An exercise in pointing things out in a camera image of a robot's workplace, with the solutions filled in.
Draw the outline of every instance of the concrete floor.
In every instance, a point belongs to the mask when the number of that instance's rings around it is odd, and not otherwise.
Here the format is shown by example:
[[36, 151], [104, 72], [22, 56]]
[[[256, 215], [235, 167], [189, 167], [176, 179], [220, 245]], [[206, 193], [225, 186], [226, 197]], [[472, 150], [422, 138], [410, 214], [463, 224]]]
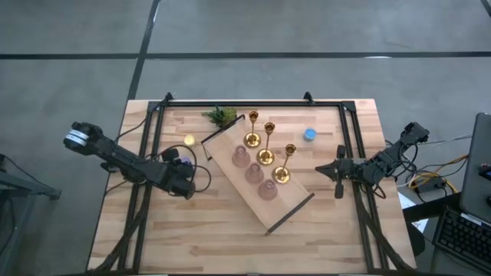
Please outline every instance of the concrete floor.
[[[137, 53], [151, 4], [0, 0], [0, 54]], [[479, 0], [170, 0], [160, 3], [148, 51], [491, 51], [490, 26]], [[99, 159], [61, 141], [74, 120], [117, 135], [135, 64], [0, 60], [0, 152], [63, 189], [58, 202], [37, 200], [16, 274], [85, 269], [107, 174]], [[472, 133], [475, 114], [490, 112], [490, 69], [491, 58], [477, 57], [146, 61], [136, 98], [160, 99], [167, 91], [179, 99], [299, 98], [305, 91], [371, 97], [386, 139], [396, 140], [415, 120], [431, 140], [445, 140]], [[417, 164], [462, 155], [469, 140], [429, 148]], [[462, 178], [460, 172], [450, 181], [461, 188]], [[434, 227], [430, 222], [427, 237]], [[427, 246], [417, 258], [422, 271], [430, 269]], [[437, 256], [435, 271], [475, 273], [446, 256]]]

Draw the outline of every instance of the white tape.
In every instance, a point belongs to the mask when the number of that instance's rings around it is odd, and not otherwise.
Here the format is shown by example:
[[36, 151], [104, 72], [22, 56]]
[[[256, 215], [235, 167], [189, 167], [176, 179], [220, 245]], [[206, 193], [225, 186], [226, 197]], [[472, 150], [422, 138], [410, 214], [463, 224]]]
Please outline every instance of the white tape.
[[83, 140], [86, 140], [89, 136], [85, 133], [82, 133], [78, 130], [70, 130], [70, 132], [68, 134], [72, 134], [72, 135], [75, 135]]
[[68, 134], [65, 138], [68, 140], [72, 140], [72, 141], [74, 141], [77, 144], [82, 145], [82, 146], [87, 145], [87, 142], [85, 140], [80, 139], [80, 138], [76, 137], [75, 135]]

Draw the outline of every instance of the green succulent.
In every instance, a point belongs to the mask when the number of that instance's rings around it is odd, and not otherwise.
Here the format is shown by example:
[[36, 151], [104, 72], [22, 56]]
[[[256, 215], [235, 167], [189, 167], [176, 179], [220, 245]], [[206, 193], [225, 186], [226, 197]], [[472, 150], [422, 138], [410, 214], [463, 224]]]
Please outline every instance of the green succulent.
[[237, 117], [237, 110], [233, 107], [215, 106], [215, 110], [203, 112], [202, 115], [209, 117], [211, 123], [214, 123], [218, 127], [223, 127]]

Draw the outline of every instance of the wooden tabletop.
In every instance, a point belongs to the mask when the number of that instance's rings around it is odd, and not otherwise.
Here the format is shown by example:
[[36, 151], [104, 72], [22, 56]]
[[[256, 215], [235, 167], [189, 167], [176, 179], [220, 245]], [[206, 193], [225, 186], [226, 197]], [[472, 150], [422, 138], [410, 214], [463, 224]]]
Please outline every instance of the wooden tabletop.
[[[377, 108], [372, 99], [354, 100], [367, 156], [385, 147]], [[121, 132], [143, 120], [147, 100], [128, 102]], [[166, 108], [160, 138], [160, 150], [182, 144], [192, 134], [200, 141], [216, 127], [202, 116], [207, 107]], [[288, 167], [299, 182], [315, 197], [270, 236], [264, 236], [262, 223], [248, 207], [214, 160], [207, 161], [201, 145], [194, 151], [198, 164], [213, 175], [209, 189], [190, 200], [170, 197], [153, 189], [143, 244], [141, 273], [341, 273], [366, 272], [358, 219], [351, 185], [345, 183], [344, 198], [334, 198], [334, 183], [316, 166], [331, 163], [339, 144], [344, 144], [338, 109], [335, 107], [241, 107], [238, 114], [259, 112], [258, 125], [271, 121], [276, 125], [270, 145], [281, 152], [286, 143], [297, 146]], [[354, 133], [348, 115], [354, 152]], [[304, 130], [313, 127], [314, 142], [302, 139]], [[147, 153], [152, 146], [150, 132]], [[143, 127], [123, 136], [119, 144], [138, 153]], [[180, 154], [189, 156], [185, 150]], [[196, 174], [196, 186], [204, 187], [207, 175]], [[108, 188], [122, 181], [112, 175]], [[384, 235], [399, 255], [411, 266], [415, 260], [400, 207], [394, 181], [385, 179], [381, 187], [386, 199], [377, 198]], [[123, 234], [130, 184], [111, 191], [105, 198], [88, 268], [97, 267]], [[133, 259], [134, 240], [128, 258]], [[377, 266], [374, 239], [372, 252]]]

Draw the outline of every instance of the gold candlestick holder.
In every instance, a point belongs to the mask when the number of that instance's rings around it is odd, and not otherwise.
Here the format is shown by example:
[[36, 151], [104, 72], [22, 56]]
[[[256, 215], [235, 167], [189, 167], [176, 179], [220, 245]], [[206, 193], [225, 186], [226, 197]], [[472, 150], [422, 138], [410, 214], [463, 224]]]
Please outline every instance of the gold candlestick holder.
[[271, 133], [273, 133], [273, 130], [275, 130], [275, 124], [267, 123], [266, 125], [264, 125], [264, 129], [266, 131], [266, 135], [268, 135], [268, 138], [266, 139], [266, 148], [258, 151], [257, 160], [260, 164], [267, 166], [271, 165], [271, 163], [275, 161], [275, 154], [268, 148], [269, 136], [271, 135]]
[[255, 148], [261, 144], [261, 137], [254, 132], [254, 123], [257, 121], [259, 114], [255, 111], [249, 112], [249, 119], [252, 123], [252, 131], [244, 136], [244, 144], [249, 148]]
[[286, 151], [286, 159], [283, 166], [276, 167], [272, 172], [273, 179], [281, 184], [285, 184], [290, 180], [290, 171], [286, 168], [286, 163], [288, 162], [288, 158], [293, 155], [297, 151], [295, 145], [288, 144], [285, 147]]

